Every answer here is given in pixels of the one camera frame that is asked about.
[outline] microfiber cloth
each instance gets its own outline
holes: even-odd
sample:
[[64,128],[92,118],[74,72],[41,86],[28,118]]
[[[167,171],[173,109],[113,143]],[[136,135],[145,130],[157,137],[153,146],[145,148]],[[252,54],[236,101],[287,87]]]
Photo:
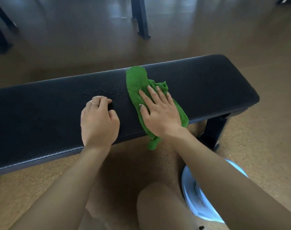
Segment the microfiber cloth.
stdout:
[[[151,86],[155,92],[157,93],[157,89],[156,86],[159,86],[159,88],[163,91],[164,94],[167,93],[168,91],[168,86],[166,84],[166,82],[162,82],[162,83],[156,83],[153,80],[149,80],[146,70],[141,67],[141,66],[134,66],[129,68],[126,71],[126,86],[127,86],[127,90],[130,96],[130,99],[132,100],[132,103],[134,104],[137,113],[138,113],[138,118],[139,121],[141,123],[141,126],[143,127],[144,131],[146,132],[146,134],[150,137],[151,141],[148,144],[148,149],[149,150],[154,150],[158,144],[158,142],[160,141],[160,137],[154,135],[144,124],[143,119],[142,119],[142,115],[140,113],[140,107],[139,104],[143,104],[147,107],[147,105],[145,104],[145,102],[143,101],[143,99],[141,98],[141,96],[139,95],[139,90],[141,89],[143,92],[145,92],[145,94],[151,98],[150,93],[148,92],[147,86]],[[174,104],[176,106],[176,108],[178,109],[178,112],[180,114],[180,118],[182,121],[182,126],[183,127],[187,127],[189,119],[187,117],[187,115],[185,114],[185,112],[183,111],[183,109],[179,106],[179,104],[173,99]]]

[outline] textured black vinyl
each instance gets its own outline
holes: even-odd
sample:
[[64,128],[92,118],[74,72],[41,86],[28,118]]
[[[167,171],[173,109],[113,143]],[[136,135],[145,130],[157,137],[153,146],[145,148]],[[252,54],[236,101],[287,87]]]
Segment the textured black vinyl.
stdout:
[[[246,109],[259,96],[223,55],[143,66],[167,81],[191,122]],[[116,143],[144,135],[130,101],[126,69],[33,82],[0,89],[0,174],[79,152],[80,112],[93,96],[113,100],[120,118]]]

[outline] person's left hand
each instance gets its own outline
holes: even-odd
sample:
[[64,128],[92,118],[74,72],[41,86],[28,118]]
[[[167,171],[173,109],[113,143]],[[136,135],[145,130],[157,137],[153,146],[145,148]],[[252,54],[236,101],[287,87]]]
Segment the person's left hand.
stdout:
[[117,139],[120,121],[114,110],[107,110],[111,102],[104,96],[95,96],[82,110],[80,126],[84,146],[110,147]]

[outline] bucket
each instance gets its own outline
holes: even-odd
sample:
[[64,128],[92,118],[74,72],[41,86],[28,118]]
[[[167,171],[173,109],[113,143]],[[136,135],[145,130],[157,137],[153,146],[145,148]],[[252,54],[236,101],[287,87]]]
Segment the bucket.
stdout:
[[[246,177],[248,177],[244,170],[236,165],[234,162],[227,159],[226,161],[234,166]],[[185,201],[194,215],[204,220],[224,223],[218,212],[205,197],[198,183],[192,177],[188,166],[185,166],[182,173],[182,190]]]

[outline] person's right arm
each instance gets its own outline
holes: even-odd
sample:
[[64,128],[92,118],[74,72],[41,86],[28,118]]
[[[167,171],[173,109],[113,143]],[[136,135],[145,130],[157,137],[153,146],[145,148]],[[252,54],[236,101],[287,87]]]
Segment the person's right arm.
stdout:
[[148,90],[154,102],[139,91],[145,125],[175,148],[229,229],[291,229],[289,210],[181,126],[169,93]]

